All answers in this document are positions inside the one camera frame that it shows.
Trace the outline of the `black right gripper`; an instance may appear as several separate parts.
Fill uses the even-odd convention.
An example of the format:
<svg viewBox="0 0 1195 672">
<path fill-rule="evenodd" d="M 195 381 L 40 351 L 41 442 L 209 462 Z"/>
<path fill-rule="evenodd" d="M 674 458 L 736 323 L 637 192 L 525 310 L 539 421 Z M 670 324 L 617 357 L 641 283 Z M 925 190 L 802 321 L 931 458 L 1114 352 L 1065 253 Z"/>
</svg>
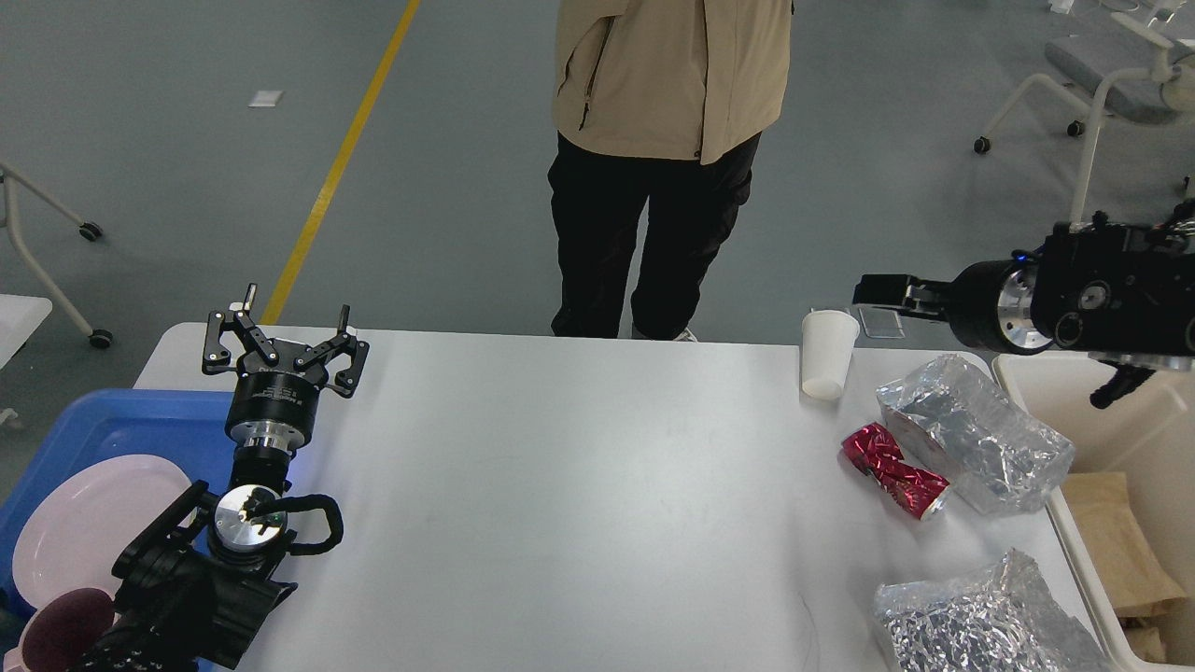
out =
<svg viewBox="0 0 1195 672">
<path fill-rule="evenodd" d="M 952 281 L 911 273 L 866 273 L 851 299 L 859 308 L 946 323 L 961 344 L 1009 356 L 1036 356 L 1054 344 L 1032 322 L 1037 267 L 1012 259 L 979 262 Z"/>
</svg>

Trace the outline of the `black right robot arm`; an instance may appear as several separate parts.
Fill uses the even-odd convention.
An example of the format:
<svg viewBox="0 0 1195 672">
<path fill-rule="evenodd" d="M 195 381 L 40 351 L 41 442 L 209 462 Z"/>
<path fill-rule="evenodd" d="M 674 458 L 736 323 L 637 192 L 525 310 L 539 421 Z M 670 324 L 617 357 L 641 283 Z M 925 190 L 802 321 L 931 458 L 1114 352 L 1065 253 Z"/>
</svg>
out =
<svg viewBox="0 0 1195 672">
<path fill-rule="evenodd" d="M 1111 367 L 1090 395 L 1105 409 L 1156 371 L 1191 369 L 1191 198 L 1160 224 L 1123 224 L 1102 210 L 1059 222 L 1038 248 L 969 265 L 951 281 L 868 273 L 859 308 L 946 324 L 961 344 L 1005 356 L 1058 347 Z"/>
</svg>

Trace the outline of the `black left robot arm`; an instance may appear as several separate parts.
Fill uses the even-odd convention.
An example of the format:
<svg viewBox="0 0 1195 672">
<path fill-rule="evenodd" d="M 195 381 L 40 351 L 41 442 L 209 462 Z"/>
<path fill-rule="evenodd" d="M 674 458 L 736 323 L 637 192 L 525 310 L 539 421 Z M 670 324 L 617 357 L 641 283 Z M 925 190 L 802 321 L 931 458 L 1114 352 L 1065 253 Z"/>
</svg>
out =
<svg viewBox="0 0 1195 672">
<path fill-rule="evenodd" d="M 324 390 L 350 399 L 370 346 L 343 306 L 327 340 L 270 337 L 251 314 L 257 287 L 206 319 L 206 375 L 235 373 L 223 426 L 233 442 L 227 489 L 197 481 L 131 540 L 114 563 L 116 621 L 73 671 L 235 668 L 296 584 L 274 581 L 290 556 L 331 552 L 344 539 L 341 506 L 292 495 L 288 469 L 315 433 Z"/>
</svg>

